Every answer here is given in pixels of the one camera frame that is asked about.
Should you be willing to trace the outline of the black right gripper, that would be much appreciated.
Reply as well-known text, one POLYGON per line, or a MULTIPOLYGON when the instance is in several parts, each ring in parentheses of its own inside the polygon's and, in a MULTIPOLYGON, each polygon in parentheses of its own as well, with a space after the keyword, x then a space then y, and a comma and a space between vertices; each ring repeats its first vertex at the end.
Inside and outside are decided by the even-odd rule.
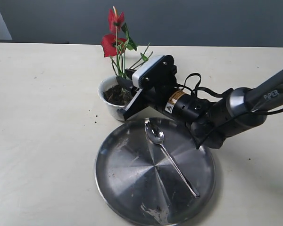
POLYGON ((118 84, 132 95, 132 100, 117 110, 121 121, 148 118, 152 105, 162 101, 168 92, 175 89, 177 67, 172 55, 164 56, 142 79, 143 89, 135 87, 130 79, 116 77, 118 84))

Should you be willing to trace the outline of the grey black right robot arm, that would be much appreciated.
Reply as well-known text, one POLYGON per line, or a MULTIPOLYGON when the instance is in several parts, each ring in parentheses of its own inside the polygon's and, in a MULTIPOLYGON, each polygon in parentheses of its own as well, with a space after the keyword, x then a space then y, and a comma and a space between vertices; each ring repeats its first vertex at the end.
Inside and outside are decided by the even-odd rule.
POLYGON ((117 83, 132 99, 118 110, 120 118, 127 120, 151 107, 182 123, 197 147, 218 149, 227 138, 283 112, 283 69, 254 89, 230 88, 221 94, 200 84, 185 93, 176 72, 171 55, 156 56, 137 70, 126 69, 128 78, 117 77, 117 83))

